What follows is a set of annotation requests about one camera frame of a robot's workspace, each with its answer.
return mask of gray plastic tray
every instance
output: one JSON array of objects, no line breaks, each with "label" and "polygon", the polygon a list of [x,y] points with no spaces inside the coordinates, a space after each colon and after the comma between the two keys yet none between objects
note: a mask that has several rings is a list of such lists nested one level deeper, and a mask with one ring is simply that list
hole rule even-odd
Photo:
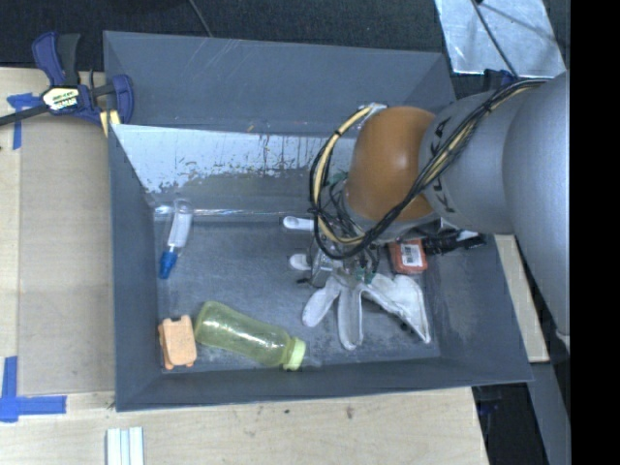
[{"label": "gray plastic tray", "polygon": [[[245,60],[238,56],[240,48]],[[320,146],[359,104],[371,101],[440,109],[453,101],[440,54],[127,33],[107,33],[106,51],[107,74],[129,74],[134,81],[136,122],[163,126],[119,126],[109,136],[118,410],[531,379],[492,239],[475,250],[430,258],[420,278],[430,345],[364,302],[364,343],[347,352],[337,339],[335,313],[314,329],[301,324],[301,309],[313,290],[297,283],[300,274],[288,268],[287,258],[306,249],[310,237],[280,226],[282,212],[303,216],[307,209],[308,161],[316,148],[306,157],[288,157],[284,151],[273,160],[265,155],[264,164],[252,170],[226,164],[231,156],[226,146],[224,164],[202,156],[215,140],[248,153],[258,149],[255,144],[264,148],[266,140],[270,147],[285,142]],[[170,66],[153,75],[153,64],[167,60]],[[232,73],[239,70],[244,74]],[[354,71],[362,71],[364,80],[339,76],[351,79]],[[229,93],[236,89],[236,100],[218,95],[214,83]],[[278,84],[279,89],[269,89]],[[172,94],[174,88],[184,95]],[[294,101],[282,103],[282,95],[295,95]],[[235,140],[248,132],[257,134],[238,148]],[[355,132],[342,141],[343,166],[354,138]],[[186,158],[179,165],[188,149],[196,156],[192,177],[183,165]],[[178,195],[201,208],[246,214],[198,218],[170,279],[162,281],[157,261],[163,221],[156,208]],[[208,299],[302,337],[309,363],[299,372],[284,372],[200,347],[191,369],[163,370],[157,324],[170,315],[195,315]]]}]

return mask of yellow-green bottle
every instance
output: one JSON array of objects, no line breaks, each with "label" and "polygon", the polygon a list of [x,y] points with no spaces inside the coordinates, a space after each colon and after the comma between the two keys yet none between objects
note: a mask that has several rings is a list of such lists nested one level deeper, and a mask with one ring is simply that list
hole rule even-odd
[{"label": "yellow-green bottle", "polygon": [[263,365],[282,364],[287,370],[301,365],[306,344],[277,325],[266,324],[218,302],[207,301],[194,320],[194,337],[206,346],[245,355]]}]

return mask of clamp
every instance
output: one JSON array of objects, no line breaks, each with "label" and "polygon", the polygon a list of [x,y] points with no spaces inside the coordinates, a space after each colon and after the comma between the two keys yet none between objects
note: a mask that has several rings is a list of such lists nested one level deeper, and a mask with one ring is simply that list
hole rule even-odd
[{"label": "clamp", "polygon": [[52,115],[71,115],[103,126],[105,130],[108,114],[97,106],[95,99],[110,93],[115,93],[118,120],[122,123],[131,120],[134,93],[128,76],[114,76],[111,83],[97,88],[93,87],[92,79],[90,88],[79,83],[76,70],[79,38],[79,34],[59,35],[55,31],[48,31],[34,41],[32,54],[37,67],[49,80],[49,89],[40,95],[40,105],[0,117],[0,126],[48,112]]}]

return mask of black floor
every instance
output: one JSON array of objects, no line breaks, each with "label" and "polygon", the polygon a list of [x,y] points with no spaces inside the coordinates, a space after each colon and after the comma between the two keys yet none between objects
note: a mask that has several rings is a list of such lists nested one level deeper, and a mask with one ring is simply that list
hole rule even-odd
[{"label": "black floor", "polygon": [[[445,51],[433,0],[195,1],[217,37]],[[570,67],[570,0],[543,1]],[[77,67],[96,71],[103,70],[104,30],[204,34],[187,0],[0,0],[0,19],[3,66],[34,67],[30,45],[48,30],[80,33]],[[482,89],[481,77],[453,83],[459,98]],[[498,393],[485,394],[480,418],[491,463],[546,463],[525,386],[497,389],[497,401]]]}]

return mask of bottle cap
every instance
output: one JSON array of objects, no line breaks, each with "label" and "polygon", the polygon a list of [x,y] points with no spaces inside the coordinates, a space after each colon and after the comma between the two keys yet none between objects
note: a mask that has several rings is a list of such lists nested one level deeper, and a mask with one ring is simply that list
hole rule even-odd
[{"label": "bottle cap", "polygon": [[162,258],[159,261],[159,277],[160,279],[168,279],[171,275],[171,270],[176,264],[177,255],[174,252],[166,251],[162,254]]},{"label": "bottle cap", "polygon": [[298,337],[293,338],[293,350],[289,360],[282,365],[285,370],[297,370],[306,353],[306,344]]}]

